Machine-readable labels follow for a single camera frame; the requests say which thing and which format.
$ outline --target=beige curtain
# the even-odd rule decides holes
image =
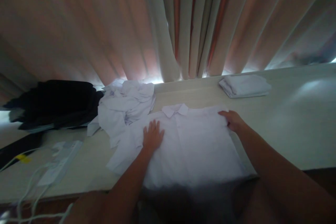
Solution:
[[[336,0],[0,0],[0,105],[37,81],[170,82],[333,53]]]

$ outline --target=electrical cord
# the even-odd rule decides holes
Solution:
[[[59,221],[59,224],[63,224],[65,218],[69,215],[70,213],[70,210],[72,208],[74,204],[71,203],[68,208],[66,209],[66,212],[65,213],[55,213],[55,214],[44,214],[44,215],[37,215],[37,216],[32,216],[30,218],[27,218],[27,219],[15,219],[15,218],[6,218],[6,217],[3,217],[3,218],[0,218],[0,221],[9,221],[9,222],[30,222],[30,221],[33,221],[33,220],[36,220],[36,219],[41,219],[41,218],[55,218],[55,217],[61,217],[61,220]]]
[[[32,186],[31,184],[33,182],[35,174],[38,173],[43,168],[46,168],[48,166],[49,166],[49,164],[46,164],[46,165],[43,165],[43,166],[39,167],[36,171],[34,171],[34,173],[32,174],[32,176],[30,177],[29,182],[28,182],[28,187],[26,189],[26,192],[21,197],[21,199],[19,200],[19,202],[17,203],[17,206],[16,206],[16,214],[17,214],[18,219],[21,219],[21,209],[20,209],[21,208],[21,203],[25,199],[25,197],[28,195],[28,193],[30,192],[30,189],[31,189],[31,186]]]
[[[0,218],[0,221],[9,221],[9,222],[18,222],[18,223],[22,223],[22,222],[28,222],[28,221],[33,221],[35,219],[40,219],[40,218],[55,218],[55,217],[63,217],[64,213],[55,213],[55,214],[45,214],[45,215],[37,215],[37,216],[33,216],[27,219],[15,219],[15,218]]]
[[[36,198],[36,200],[35,200],[35,202],[34,202],[32,208],[31,208],[31,212],[32,212],[32,213],[31,213],[31,216],[34,216],[34,215],[35,215],[35,210],[36,210],[36,207],[37,207],[37,204],[38,204],[40,198],[43,196],[43,194],[46,193],[46,191],[50,188],[50,186],[51,186],[51,185],[46,186],[46,187],[44,188],[44,190],[41,192],[41,194]]]
[[[31,149],[31,150],[27,150],[25,152],[22,152],[20,153],[19,155],[22,155],[22,154],[25,154],[27,152],[31,152],[31,151],[35,151],[35,150],[38,150],[38,149],[51,149],[51,147],[49,146],[44,146],[44,147],[40,147],[40,148],[35,148],[35,149]],[[2,167],[0,169],[0,172],[2,172],[4,169],[6,169],[17,157],[18,155],[16,155],[11,161],[9,161],[4,167]],[[26,189],[26,192],[25,194],[21,197],[21,199],[19,200],[19,202],[17,203],[17,206],[16,206],[16,213],[17,213],[17,218],[6,218],[6,217],[2,217],[0,218],[0,221],[10,221],[10,222],[18,222],[19,224],[21,224],[22,222],[29,222],[29,224],[35,220],[35,219],[40,219],[40,218],[55,218],[55,217],[61,217],[61,220],[60,220],[60,224],[62,224],[65,220],[65,218],[68,216],[73,204],[70,204],[66,210],[65,213],[56,213],[56,214],[44,214],[44,215],[37,215],[37,216],[34,216],[35,214],[35,211],[36,211],[36,207],[37,207],[37,204],[38,204],[38,201],[40,200],[40,198],[43,196],[43,194],[46,193],[46,191],[50,188],[51,185],[48,185],[42,192],[41,194],[37,197],[37,199],[35,200],[35,202],[33,203],[33,206],[32,206],[32,209],[31,209],[31,217],[30,218],[27,218],[27,219],[22,219],[21,217],[21,203],[23,202],[23,200],[25,199],[25,197],[29,194],[30,190],[31,190],[31,187],[32,187],[32,183],[33,183],[33,179],[34,179],[34,176],[40,171],[42,170],[43,168],[46,168],[46,167],[49,167],[50,166],[50,163],[47,163],[46,165],[43,165],[41,167],[39,167],[36,171],[34,171],[34,173],[32,174],[32,176],[30,177],[29,179],[29,182],[28,182],[28,187]]]
[[[38,149],[51,149],[51,148],[47,147],[47,146],[44,146],[44,147],[40,147],[40,148],[30,149],[30,150],[27,150],[25,152],[20,153],[19,155],[25,154],[27,152],[35,151],[35,150],[38,150]],[[3,170],[5,170],[16,159],[16,157],[19,156],[19,155],[16,155],[11,161],[9,161],[4,167],[2,167],[0,169],[0,172],[2,172]]]

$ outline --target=folded white cloth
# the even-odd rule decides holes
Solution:
[[[266,79],[258,75],[224,76],[219,85],[230,98],[265,96],[272,89]]]
[[[154,84],[140,84],[135,80],[116,80],[103,88],[98,116],[88,125],[87,135],[92,136],[99,127],[110,137],[111,148],[118,145],[129,125],[149,114],[155,104]]]

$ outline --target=crumpled white shirt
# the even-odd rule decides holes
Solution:
[[[154,84],[137,80],[117,80],[103,88],[106,92],[98,105],[98,116],[88,125],[87,135],[99,127],[110,137],[111,148],[124,138],[126,126],[145,117],[155,104]]]
[[[144,186],[158,189],[175,184],[197,187],[246,177],[227,127],[218,112],[224,106],[190,109],[185,104],[165,106],[129,125],[107,168],[122,175],[142,149],[143,128],[156,119],[165,130],[154,152]]]

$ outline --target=person's right hand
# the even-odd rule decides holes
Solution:
[[[227,126],[229,127],[230,130],[234,132],[237,132],[247,126],[247,124],[238,115],[236,111],[233,110],[229,110],[229,112],[219,111],[218,114],[226,118],[226,120],[228,121]]]

